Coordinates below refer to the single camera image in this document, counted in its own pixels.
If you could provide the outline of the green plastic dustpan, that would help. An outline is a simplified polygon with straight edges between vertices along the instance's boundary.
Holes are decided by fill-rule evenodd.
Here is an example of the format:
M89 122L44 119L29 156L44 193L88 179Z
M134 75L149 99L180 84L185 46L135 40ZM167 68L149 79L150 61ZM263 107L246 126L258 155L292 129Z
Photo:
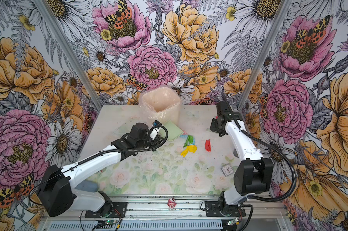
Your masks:
M177 125L175 125L172 121L167 121L163 124L163 126L168 131L168 139L167 141L173 141L177 139L179 136L181 136L184 131L181 130Z

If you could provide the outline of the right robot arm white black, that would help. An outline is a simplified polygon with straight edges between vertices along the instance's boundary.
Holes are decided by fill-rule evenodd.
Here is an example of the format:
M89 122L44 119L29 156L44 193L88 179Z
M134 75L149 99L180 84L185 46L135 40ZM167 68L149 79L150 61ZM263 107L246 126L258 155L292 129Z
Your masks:
M216 109L217 118L212 120L210 130L220 137L228 135L234 145L234 154L240 159L233 186L221 193L218 208L225 216L241 215L238 209L250 196L269 191L274 166L256 148L244 122L236 118L227 101L217 103Z

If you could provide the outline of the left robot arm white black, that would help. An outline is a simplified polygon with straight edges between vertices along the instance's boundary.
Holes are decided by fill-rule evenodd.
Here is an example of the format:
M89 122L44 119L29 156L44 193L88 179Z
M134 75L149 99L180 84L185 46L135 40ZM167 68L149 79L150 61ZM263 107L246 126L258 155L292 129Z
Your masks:
M36 192L48 216L57 217L68 211L84 210L108 217L114 210L109 196L103 191L78 190L77 186L108 166L141 152L157 150L165 144L168 136L168 130L158 121L151 128L147 124L136 123L129 133L92 156L62 167L48 167Z

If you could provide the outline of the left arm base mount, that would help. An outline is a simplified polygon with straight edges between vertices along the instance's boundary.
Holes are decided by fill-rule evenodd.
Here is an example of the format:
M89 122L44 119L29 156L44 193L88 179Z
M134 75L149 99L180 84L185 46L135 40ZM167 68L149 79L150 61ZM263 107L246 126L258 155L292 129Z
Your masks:
M97 212L87 210L85 218L124 218L127 202L106 202Z

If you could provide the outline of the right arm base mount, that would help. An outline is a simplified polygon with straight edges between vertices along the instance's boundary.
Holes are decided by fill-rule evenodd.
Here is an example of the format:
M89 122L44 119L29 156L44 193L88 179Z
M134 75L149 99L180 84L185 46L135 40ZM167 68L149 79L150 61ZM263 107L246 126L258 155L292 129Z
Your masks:
M246 212L244 207L229 206L218 201L205 201L204 207L207 217L244 217Z

